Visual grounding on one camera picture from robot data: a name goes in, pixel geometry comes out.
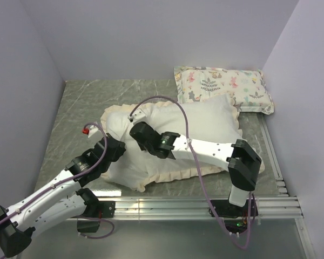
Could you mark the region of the white pillow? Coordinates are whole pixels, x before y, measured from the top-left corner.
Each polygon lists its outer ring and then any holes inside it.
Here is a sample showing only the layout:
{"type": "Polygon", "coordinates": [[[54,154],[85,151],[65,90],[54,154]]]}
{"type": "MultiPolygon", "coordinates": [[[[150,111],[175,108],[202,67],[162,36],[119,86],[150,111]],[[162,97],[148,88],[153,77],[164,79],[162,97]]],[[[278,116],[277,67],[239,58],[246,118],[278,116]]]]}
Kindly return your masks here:
{"type": "MultiPolygon", "coordinates": [[[[129,135],[133,124],[128,116],[133,109],[134,105],[112,105],[105,109],[100,119],[104,130],[116,140],[124,142],[126,148],[124,155],[102,175],[103,179],[144,192],[152,182],[171,182],[197,176],[193,160],[160,159],[141,151],[129,135]]],[[[197,140],[219,143],[234,143],[242,138],[239,112],[229,94],[181,106],[170,101],[146,103],[139,109],[146,114],[147,123],[158,133],[189,134],[197,140]]]]}

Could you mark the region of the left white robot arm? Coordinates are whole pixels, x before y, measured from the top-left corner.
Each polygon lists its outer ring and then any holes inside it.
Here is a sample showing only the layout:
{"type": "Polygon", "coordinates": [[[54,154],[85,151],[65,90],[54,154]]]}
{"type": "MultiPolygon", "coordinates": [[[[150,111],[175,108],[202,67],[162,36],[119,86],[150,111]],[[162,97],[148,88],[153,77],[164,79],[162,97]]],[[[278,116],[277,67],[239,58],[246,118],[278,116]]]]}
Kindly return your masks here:
{"type": "Polygon", "coordinates": [[[0,248],[4,256],[20,254],[34,237],[66,219],[101,216],[103,206],[86,185],[105,173],[125,151],[123,142],[107,135],[35,193],[8,208],[0,205],[0,248]]]}

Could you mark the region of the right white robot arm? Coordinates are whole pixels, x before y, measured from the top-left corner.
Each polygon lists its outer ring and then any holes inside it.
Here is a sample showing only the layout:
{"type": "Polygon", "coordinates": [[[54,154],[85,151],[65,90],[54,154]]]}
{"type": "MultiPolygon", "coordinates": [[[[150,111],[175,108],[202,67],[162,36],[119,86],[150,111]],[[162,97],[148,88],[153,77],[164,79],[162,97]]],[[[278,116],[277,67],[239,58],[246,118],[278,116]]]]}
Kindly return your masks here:
{"type": "Polygon", "coordinates": [[[245,211],[251,199],[249,195],[255,190],[262,159],[245,140],[235,143],[216,143],[190,139],[174,132],[159,134],[145,122],[136,123],[130,130],[130,136],[143,151],[160,159],[193,160],[196,167],[206,163],[229,172],[231,190],[227,209],[218,209],[222,217],[233,217],[245,211]]]}

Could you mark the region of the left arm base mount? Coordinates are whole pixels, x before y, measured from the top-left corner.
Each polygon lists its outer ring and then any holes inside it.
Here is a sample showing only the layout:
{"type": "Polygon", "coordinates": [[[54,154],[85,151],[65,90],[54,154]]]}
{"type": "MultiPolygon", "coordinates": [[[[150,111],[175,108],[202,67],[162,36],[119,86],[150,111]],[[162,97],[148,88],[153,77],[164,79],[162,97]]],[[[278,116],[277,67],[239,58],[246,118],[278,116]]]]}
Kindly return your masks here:
{"type": "Polygon", "coordinates": [[[114,217],[115,208],[115,201],[99,201],[96,205],[86,208],[83,214],[75,217],[78,234],[92,240],[109,237],[115,230],[114,223],[110,221],[114,217]],[[99,230],[101,223],[111,227],[109,232],[103,236],[89,236],[88,234],[94,234],[99,230]]]}

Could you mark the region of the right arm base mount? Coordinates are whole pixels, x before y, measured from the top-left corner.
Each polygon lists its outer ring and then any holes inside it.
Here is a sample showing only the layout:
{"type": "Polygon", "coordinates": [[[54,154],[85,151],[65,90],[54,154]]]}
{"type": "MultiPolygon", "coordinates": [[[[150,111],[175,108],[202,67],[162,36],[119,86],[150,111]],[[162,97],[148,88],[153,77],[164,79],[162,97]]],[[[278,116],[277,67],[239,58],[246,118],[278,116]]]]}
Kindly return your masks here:
{"type": "Polygon", "coordinates": [[[243,207],[229,203],[228,200],[211,200],[216,213],[224,218],[229,233],[240,235],[248,231],[248,200],[243,207]]]}

